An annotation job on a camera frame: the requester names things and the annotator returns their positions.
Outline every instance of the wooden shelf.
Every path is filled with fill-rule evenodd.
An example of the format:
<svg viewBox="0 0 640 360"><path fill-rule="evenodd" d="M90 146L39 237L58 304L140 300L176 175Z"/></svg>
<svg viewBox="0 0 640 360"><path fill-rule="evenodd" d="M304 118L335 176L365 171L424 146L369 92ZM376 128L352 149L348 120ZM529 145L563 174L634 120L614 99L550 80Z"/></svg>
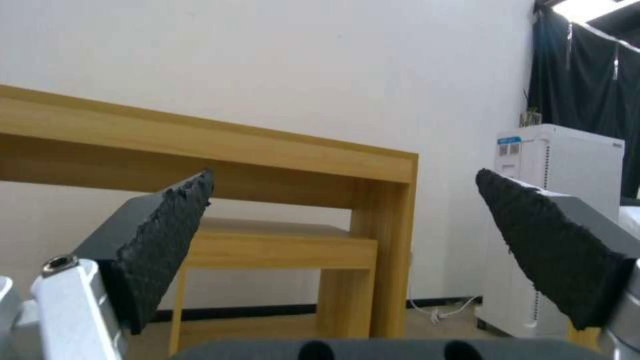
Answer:
<svg viewBox="0 0 640 360"><path fill-rule="evenodd" d="M378 242L327 225L203 218L186 260L202 268L375 268Z"/></svg>
<svg viewBox="0 0 640 360"><path fill-rule="evenodd" d="M239 338L322 338L315 315L269 316L183 322L180 350L216 340Z"/></svg>

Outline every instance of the black foam pad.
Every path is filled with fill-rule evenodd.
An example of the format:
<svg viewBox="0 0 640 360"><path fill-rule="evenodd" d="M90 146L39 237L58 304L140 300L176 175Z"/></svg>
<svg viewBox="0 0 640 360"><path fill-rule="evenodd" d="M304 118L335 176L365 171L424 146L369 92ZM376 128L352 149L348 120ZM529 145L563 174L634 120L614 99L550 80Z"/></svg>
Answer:
<svg viewBox="0 0 640 360"><path fill-rule="evenodd" d="M476 183L534 287L576 329L605 325L640 257L638 240L576 197L547 197L486 169Z"/></svg>
<svg viewBox="0 0 640 360"><path fill-rule="evenodd" d="M339 360L604 360L606 357L553 340L325 340L322 350ZM297 360L304 341L215 341L179 352L172 360Z"/></svg>
<svg viewBox="0 0 640 360"><path fill-rule="evenodd" d="M98 262L120 323L139 334L187 255L213 191L206 170L127 201L74 252Z"/></svg>

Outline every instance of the white wire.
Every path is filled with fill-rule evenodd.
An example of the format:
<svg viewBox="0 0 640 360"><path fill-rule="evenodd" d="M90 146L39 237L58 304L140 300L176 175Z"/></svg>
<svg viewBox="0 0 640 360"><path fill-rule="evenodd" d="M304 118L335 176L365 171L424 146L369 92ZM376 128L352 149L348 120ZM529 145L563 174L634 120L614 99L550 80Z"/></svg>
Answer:
<svg viewBox="0 0 640 360"><path fill-rule="evenodd" d="M431 319L431 323L433 325L438 325L442 320L446 319L446 318L450 318L454 315L460 314L462 311L464 311L469 305L471 305L471 303L479 298L480 296L474 296L470 299L467 300L466 303L464 303L464 305L462 305L458 310L455 311L451 311L450 313L444 313L441 314L440 313L440 309L436 308L433 311L427 311L424 309L421 309L418 307L418 305L415 304L415 302L413 301L413 295L412 295L412 284L413 284L413 254L412 254L412 258L411 258L411 264L409 267L409 284L408 284L408 288L409 288L409 304L411 304L412 308L414 308L415 310L417 310L420 313L423 313L425 315L429 315L430 319Z"/></svg>

